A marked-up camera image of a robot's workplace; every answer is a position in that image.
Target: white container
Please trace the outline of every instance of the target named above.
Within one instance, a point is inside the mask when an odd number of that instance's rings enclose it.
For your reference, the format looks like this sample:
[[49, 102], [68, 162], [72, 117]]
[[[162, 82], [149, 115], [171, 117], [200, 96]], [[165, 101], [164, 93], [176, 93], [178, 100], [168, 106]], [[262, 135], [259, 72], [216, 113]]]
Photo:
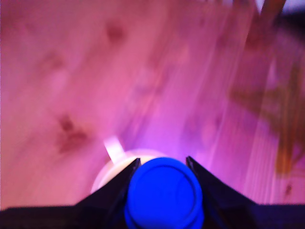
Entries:
[[111, 137], [104, 141], [106, 150], [111, 159], [97, 175], [91, 193], [103, 187], [118, 173], [125, 169], [136, 158], [141, 159], [141, 165], [157, 157], [165, 156], [164, 154], [151, 149], [135, 149], [124, 152], [120, 141], [116, 137]]

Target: wood grain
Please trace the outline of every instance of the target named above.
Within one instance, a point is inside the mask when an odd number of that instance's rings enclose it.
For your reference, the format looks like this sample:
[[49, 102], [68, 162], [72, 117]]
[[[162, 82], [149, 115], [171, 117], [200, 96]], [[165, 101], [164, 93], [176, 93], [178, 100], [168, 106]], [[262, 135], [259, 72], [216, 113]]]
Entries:
[[87, 196], [111, 135], [126, 150], [190, 155], [256, 202], [304, 202], [304, 83], [298, 117], [285, 119], [295, 136], [285, 176], [263, 109], [277, 111], [268, 91], [285, 87], [293, 65], [304, 77], [304, 44], [282, 30], [247, 46], [253, 14], [251, 4], [185, 0], [5, 1], [2, 209]]

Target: wood knot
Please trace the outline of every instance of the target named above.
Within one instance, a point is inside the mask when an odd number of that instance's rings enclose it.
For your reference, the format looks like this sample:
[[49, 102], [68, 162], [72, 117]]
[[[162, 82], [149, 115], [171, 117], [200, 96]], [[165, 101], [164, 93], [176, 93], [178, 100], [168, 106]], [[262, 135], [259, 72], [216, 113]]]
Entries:
[[71, 118], [67, 115], [59, 119], [63, 133], [59, 138], [60, 153], [77, 150], [89, 141], [88, 134], [83, 128], [76, 127]]
[[126, 38], [123, 27], [117, 22], [109, 22], [106, 24], [106, 34], [111, 43], [122, 42]]

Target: blue cap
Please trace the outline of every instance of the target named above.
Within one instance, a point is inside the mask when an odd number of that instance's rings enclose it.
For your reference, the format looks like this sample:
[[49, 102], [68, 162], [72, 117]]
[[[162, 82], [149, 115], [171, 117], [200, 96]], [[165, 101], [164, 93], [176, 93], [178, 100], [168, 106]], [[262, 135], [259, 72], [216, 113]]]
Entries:
[[178, 160], [160, 157], [134, 173], [124, 209], [130, 229], [201, 228], [202, 191], [193, 172]]

